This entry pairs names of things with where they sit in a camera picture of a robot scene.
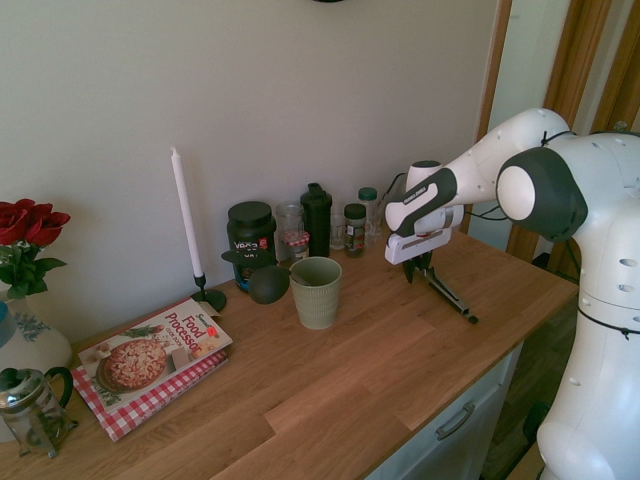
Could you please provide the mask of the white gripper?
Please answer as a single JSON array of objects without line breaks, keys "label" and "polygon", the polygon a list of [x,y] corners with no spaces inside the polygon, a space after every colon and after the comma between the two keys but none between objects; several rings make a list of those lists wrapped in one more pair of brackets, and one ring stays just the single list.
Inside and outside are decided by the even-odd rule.
[{"label": "white gripper", "polygon": [[392,265],[403,263],[403,271],[409,283],[413,282],[415,264],[411,260],[418,259],[418,268],[422,272],[427,272],[431,266],[433,250],[447,244],[452,236],[453,230],[459,226],[459,221],[454,221],[448,226],[427,225],[425,222],[418,223],[418,231],[407,237],[402,237],[393,233],[387,240],[385,247],[385,259]]}]

